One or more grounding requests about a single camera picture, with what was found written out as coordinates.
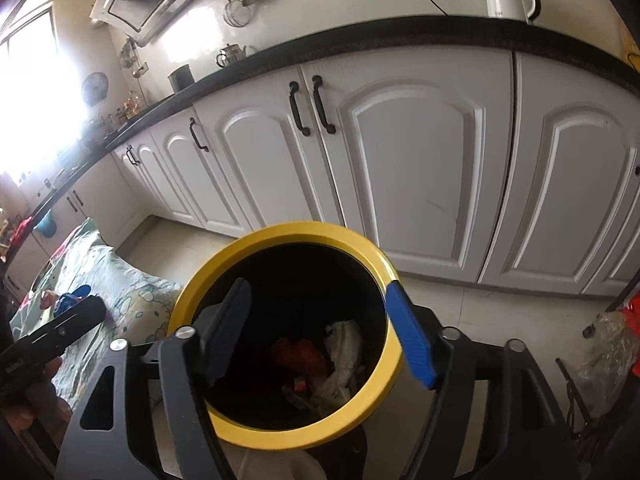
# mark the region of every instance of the hand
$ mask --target hand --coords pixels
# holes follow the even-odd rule
[[[56,357],[49,361],[45,368],[43,380],[50,381],[53,376],[56,375],[60,366],[62,365],[62,357]],[[64,399],[58,397],[56,399],[55,415],[62,422],[60,428],[51,437],[54,443],[60,447],[62,440],[64,439],[66,428],[68,427],[69,420],[71,419],[71,408]],[[4,416],[9,423],[9,426],[14,430],[16,434],[21,431],[28,430],[37,416],[40,415],[40,410],[36,406],[30,404],[17,404],[15,406],[9,406],[3,410]]]

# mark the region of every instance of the black canister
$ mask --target black canister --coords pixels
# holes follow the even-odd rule
[[[171,88],[174,89],[174,94],[177,94],[180,90],[184,90],[187,86],[194,84],[195,81],[189,65],[182,65],[171,72],[169,74],[169,83],[171,83]]]

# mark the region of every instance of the kitchen counter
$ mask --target kitchen counter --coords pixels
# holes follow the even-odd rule
[[[29,231],[98,160],[141,131],[185,110],[207,95],[299,63],[348,52],[417,44],[484,46],[546,57],[594,73],[640,98],[640,75],[619,59],[569,36],[523,22],[475,16],[429,15],[388,18],[332,28],[268,48],[205,76],[130,120],[34,211]]]

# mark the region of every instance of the teapot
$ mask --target teapot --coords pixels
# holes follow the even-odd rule
[[[246,46],[240,48],[240,45],[234,43],[233,45],[226,44],[225,48],[220,49],[220,53],[216,56],[216,65],[220,68],[229,66],[236,61],[244,59],[246,57]]]

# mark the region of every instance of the patterned fabric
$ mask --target patterned fabric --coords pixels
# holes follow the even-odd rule
[[[166,335],[181,285],[145,274],[117,256],[104,243],[93,220],[87,219],[56,251],[51,267],[11,320],[14,338],[25,336],[53,319],[53,309],[40,309],[43,290],[58,294],[91,285],[107,306],[107,319],[66,349],[53,379],[58,395],[76,406],[96,365],[119,337],[131,344],[153,342]]]

